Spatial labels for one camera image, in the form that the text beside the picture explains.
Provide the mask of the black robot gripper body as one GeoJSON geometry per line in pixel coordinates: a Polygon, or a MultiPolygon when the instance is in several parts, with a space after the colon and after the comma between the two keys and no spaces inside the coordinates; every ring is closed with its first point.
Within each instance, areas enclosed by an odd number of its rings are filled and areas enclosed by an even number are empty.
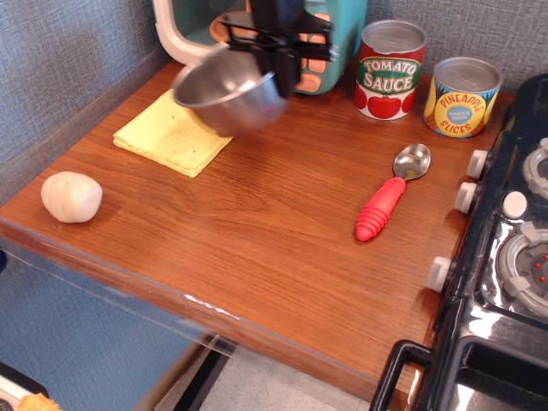
{"type": "Polygon", "coordinates": [[[251,1],[248,12],[225,13],[221,23],[234,51],[287,51],[296,57],[333,62],[333,25],[305,10],[303,1],[251,1]]]}

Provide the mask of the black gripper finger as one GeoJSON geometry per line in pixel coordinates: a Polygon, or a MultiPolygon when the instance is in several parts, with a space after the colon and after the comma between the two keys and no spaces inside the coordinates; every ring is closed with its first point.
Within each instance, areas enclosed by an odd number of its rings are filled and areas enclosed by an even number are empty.
{"type": "Polygon", "coordinates": [[[289,99],[301,80],[301,58],[288,49],[279,49],[273,57],[279,96],[289,99]]]}

